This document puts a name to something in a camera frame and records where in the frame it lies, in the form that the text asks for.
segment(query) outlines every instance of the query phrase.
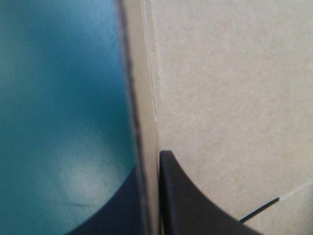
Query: dark navy curved shape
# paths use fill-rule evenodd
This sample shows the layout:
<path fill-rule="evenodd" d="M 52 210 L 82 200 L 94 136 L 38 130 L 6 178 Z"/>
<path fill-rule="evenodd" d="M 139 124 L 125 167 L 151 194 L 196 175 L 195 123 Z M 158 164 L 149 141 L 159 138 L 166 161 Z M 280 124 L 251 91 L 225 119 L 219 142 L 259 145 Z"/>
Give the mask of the dark navy curved shape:
<path fill-rule="evenodd" d="M 68 235 L 140 235 L 138 184 L 135 168 L 112 199 Z"/>
<path fill-rule="evenodd" d="M 0 0 L 1 235 L 69 233 L 135 167 L 119 21 L 115 0 Z"/>
<path fill-rule="evenodd" d="M 258 235 L 208 200 L 171 151 L 160 154 L 159 186 L 165 235 Z"/>

